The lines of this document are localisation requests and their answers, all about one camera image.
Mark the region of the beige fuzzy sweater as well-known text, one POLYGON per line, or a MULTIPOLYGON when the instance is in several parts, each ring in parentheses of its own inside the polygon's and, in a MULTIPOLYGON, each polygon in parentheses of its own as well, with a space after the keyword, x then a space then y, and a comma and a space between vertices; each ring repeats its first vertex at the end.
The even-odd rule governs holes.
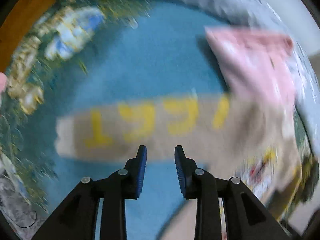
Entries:
POLYGON ((302 177, 293 115, 227 95, 165 98, 93 108, 56 122, 62 157, 121 161, 138 145, 149 160, 186 155, 217 178, 239 176, 275 218, 289 208, 302 177))

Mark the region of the pink peach print garment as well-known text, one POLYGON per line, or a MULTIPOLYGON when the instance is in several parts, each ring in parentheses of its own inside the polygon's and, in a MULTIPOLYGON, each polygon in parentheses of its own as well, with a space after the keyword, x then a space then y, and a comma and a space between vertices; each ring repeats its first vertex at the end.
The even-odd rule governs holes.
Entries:
POLYGON ((292 111, 295 85, 286 34, 249 28, 205 28, 207 42, 231 92, 292 111))

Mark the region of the teal floral bed blanket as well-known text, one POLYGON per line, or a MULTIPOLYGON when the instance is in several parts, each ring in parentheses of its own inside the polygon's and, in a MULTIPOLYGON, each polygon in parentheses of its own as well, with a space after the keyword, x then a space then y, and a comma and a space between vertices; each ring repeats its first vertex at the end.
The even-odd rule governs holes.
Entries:
MULTIPOLYGON (((232 93, 206 27, 268 30, 161 0, 58 0, 42 15, 2 74, 1 217, 9 232, 1 239, 34 239, 82 178, 108 178, 136 157, 140 145, 121 161, 62 157, 58 118, 122 102, 224 95, 293 115, 302 177, 289 208, 274 217, 287 232, 289 217, 312 200, 319 182, 297 93, 292 111, 232 93)), ((194 239, 196 206, 181 193, 174 157, 149 160, 147 149, 140 197, 125 200, 126 239, 194 239)))

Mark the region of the grey-blue floral quilt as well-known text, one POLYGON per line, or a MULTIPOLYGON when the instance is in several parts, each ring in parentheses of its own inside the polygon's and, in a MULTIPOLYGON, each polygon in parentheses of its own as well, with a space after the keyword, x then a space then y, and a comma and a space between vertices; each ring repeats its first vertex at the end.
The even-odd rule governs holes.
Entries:
MULTIPOLYGON (((277 30, 291 35, 278 14, 263 0, 177 0, 250 28, 277 30)), ((314 153, 319 153, 319 85, 311 63, 295 41, 289 70, 296 86, 296 107, 302 117, 314 153)))

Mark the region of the orange wooden headboard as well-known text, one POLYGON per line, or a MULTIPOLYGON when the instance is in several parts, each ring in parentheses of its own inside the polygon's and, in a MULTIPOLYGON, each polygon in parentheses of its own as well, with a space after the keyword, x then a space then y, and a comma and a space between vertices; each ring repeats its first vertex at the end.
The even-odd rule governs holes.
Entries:
POLYGON ((1 24, 1 72, 8 67, 20 40, 56 0, 11 0, 10 11, 1 24))

